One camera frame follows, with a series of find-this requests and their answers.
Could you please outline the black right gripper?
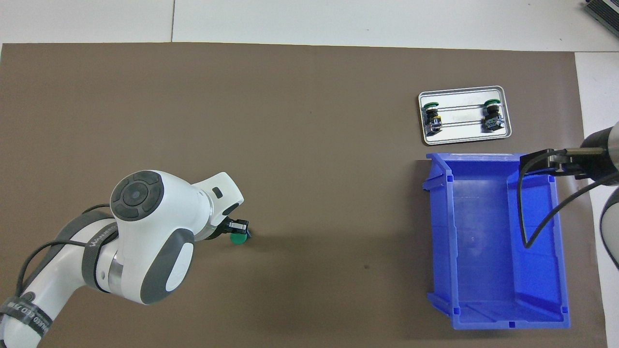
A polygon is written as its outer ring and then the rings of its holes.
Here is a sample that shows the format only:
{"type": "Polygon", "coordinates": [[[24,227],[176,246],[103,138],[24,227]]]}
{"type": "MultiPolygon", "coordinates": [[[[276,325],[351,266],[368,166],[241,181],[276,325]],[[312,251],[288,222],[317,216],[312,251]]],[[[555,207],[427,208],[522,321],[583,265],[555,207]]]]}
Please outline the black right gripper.
{"type": "Polygon", "coordinates": [[[592,133],[582,141],[582,148],[600,147],[603,154],[589,156],[583,160],[582,154],[558,154],[554,156],[556,171],[554,176],[584,176],[599,181],[606,176],[616,175],[614,180],[605,185],[619,187],[619,127],[609,127],[592,133]]]}

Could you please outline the brown table mat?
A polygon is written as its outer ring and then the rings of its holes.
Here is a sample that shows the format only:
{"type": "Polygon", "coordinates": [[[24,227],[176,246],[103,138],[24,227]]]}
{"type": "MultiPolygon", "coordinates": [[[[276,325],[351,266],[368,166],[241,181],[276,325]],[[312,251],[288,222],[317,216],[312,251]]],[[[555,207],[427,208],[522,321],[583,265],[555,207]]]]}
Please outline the brown table mat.
{"type": "Polygon", "coordinates": [[[571,327],[453,330],[433,308],[426,154],[585,134],[575,54],[217,43],[5,44],[0,304],[25,258],[128,174],[227,172],[250,222],[144,306],[76,291],[41,348],[606,348],[588,196],[560,214],[571,327]],[[427,145],[418,95],[505,90],[506,139],[427,145]]]}

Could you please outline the grey ribbed device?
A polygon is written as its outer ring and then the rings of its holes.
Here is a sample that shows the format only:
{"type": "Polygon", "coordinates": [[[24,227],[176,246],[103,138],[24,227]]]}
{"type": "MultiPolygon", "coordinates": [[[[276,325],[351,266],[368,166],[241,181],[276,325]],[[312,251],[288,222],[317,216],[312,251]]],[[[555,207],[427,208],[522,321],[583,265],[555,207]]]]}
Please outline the grey ribbed device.
{"type": "Polygon", "coordinates": [[[619,0],[585,0],[585,11],[619,38],[619,0]]]}

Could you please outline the grey metal tray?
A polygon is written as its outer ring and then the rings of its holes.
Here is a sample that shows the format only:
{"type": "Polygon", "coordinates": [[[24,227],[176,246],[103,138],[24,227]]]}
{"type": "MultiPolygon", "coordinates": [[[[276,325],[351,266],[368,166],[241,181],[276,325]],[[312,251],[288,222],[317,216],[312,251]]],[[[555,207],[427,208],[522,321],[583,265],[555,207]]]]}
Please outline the grey metal tray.
{"type": "Polygon", "coordinates": [[[418,106],[423,141],[427,145],[506,139],[512,134],[505,90],[498,85],[421,92],[418,106]],[[486,114],[484,103],[490,99],[501,101],[500,113],[504,120],[504,128],[495,132],[485,132],[482,126],[486,114]],[[424,132],[422,106],[429,102],[439,103],[438,112],[442,119],[442,131],[433,136],[424,132]]]}

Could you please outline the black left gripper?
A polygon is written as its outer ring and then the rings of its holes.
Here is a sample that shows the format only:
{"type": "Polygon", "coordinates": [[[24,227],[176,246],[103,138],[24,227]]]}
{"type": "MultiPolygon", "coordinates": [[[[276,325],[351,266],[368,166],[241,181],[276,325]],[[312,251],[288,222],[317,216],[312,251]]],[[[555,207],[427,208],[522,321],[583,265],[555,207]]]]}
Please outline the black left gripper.
{"type": "Polygon", "coordinates": [[[216,227],[213,233],[208,236],[209,240],[215,239],[222,234],[233,233],[237,235],[247,235],[249,231],[249,222],[247,220],[231,220],[229,217],[216,227]]]}

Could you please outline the blue plastic storage bin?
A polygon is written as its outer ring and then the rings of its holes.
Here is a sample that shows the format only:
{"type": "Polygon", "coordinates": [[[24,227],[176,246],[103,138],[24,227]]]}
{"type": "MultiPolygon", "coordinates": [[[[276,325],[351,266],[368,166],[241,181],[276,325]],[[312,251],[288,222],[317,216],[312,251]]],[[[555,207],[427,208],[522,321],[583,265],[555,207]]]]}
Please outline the blue plastic storage bin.
{"type": "Polygon", "coordinates": [[[571,326],[560,217],[529,248],[517,214],[520,154],[429,153],[433,283],[455,330],[571,326]]]}

